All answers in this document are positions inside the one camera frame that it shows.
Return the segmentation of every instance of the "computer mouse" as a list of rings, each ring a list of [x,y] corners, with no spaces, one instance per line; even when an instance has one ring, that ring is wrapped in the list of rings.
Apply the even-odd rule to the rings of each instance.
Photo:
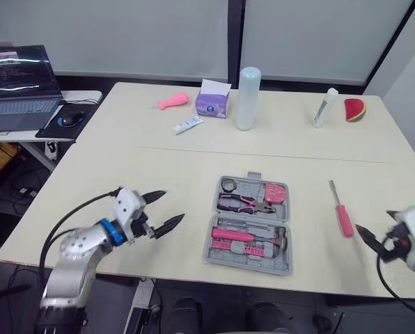
[[[84,120],[83,111],[68,111],[57,119],[57,124],[61,127],[74,127]]]

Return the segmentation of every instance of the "pink pliers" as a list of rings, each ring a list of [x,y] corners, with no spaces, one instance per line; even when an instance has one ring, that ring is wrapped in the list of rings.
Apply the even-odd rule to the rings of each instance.
[[[246,197],[237,195],[236,193],[220,193],[219,198],[230,198],[232,200],[239,200],[240,202],[246,203],[246,207],[230,207],[229,205],[223,205],[218,203],[217,209],[234,212],[245,212],[247,214],[254,214],[257,211],[265,212],[267,214],[273,214],[276,209],[265,203],[258,203],[252,197]]]

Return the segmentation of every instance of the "purple tissue box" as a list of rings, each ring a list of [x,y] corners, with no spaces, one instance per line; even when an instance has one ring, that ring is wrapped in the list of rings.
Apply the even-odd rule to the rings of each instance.
[[[198,115],[226,118],[228,115],[227,95],[198,94],[195,101],[196,112]]]

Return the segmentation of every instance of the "toothpaste tube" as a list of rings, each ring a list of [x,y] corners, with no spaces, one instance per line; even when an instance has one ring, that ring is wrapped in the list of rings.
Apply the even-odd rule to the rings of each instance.
[[[195,127],[196,125],[201,124],[201,123],[203,123],[203,120],[199,118],[198,116],[191,117],[186,122],[176,125],[173,128],[173,133],[180,134],[181,132],[184,132],[190,129],[191,127]]]

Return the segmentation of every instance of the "white bottle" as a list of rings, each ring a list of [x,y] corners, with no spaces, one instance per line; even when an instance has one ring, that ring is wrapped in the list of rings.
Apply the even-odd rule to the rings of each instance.
[[[235,116],[235,126],[240,130],[249,130],[254,123],[260,79],[262,79],[262,73],[256,67],[245,67],[240,71],[237,115]]]
[[[322,104],[319,107],[318,113],[316,113],[316,117],[314,117],[313,125],[314,127],[321,127],[323,126],[325,120],[330,116],[331,109],[333,108],[333,104],[338,97],[339,92],[334,89],[330,88],[325,95]]]

